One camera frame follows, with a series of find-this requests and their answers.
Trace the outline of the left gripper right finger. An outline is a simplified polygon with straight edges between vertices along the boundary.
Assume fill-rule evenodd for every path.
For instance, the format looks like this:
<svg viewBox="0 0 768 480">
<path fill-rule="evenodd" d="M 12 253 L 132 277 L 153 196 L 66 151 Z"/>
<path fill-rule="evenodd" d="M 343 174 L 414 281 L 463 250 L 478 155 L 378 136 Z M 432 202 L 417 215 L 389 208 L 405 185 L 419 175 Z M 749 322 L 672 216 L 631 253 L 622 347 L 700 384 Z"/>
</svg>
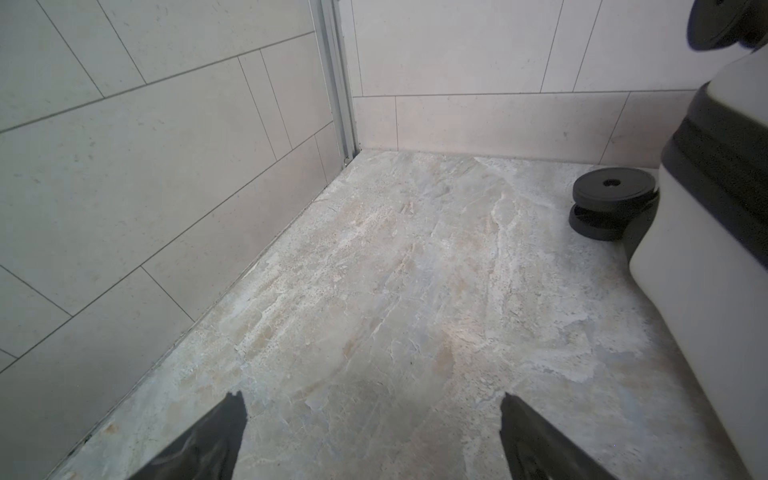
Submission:
<svg viewBox="0 0 768 480">
<path fill-rule="evenodd" d="M 522 398 L 506 392 L 500 440 L 513 479 L 615 479 Z"/>
</svg>

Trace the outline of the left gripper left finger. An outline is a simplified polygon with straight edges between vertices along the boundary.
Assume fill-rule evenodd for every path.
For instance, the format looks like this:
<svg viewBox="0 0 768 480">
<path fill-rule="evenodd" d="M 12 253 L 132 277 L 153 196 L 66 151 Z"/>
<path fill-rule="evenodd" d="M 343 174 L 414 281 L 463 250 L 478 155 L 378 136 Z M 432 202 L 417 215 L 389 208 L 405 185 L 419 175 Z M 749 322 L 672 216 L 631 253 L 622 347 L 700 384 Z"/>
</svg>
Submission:
<svg viewBox="0 0 768 480">
<path fill-rule="evenodd" d="M 247 421 L 243 393 L 228 392 L 218 404 L 129 479 L 230 480 L 233 478 Z"/>
</svg>

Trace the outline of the white suitcase with black lining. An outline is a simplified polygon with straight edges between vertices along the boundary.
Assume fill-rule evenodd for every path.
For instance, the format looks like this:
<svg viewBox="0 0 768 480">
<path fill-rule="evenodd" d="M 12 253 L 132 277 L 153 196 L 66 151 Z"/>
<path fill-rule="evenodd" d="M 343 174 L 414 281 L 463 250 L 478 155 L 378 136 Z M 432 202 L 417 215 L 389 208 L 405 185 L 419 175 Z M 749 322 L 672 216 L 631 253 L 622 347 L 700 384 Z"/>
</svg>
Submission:
<svg viewBox="0 0 768 480">
<path fill-rule="evenodd" d="M 632 92 L 569 223 L 622 243 L 748 473 L 767 475 L 767 5 L 692 1 L 697 52 L 742 58 L 696 89 Z"/>
</svg>

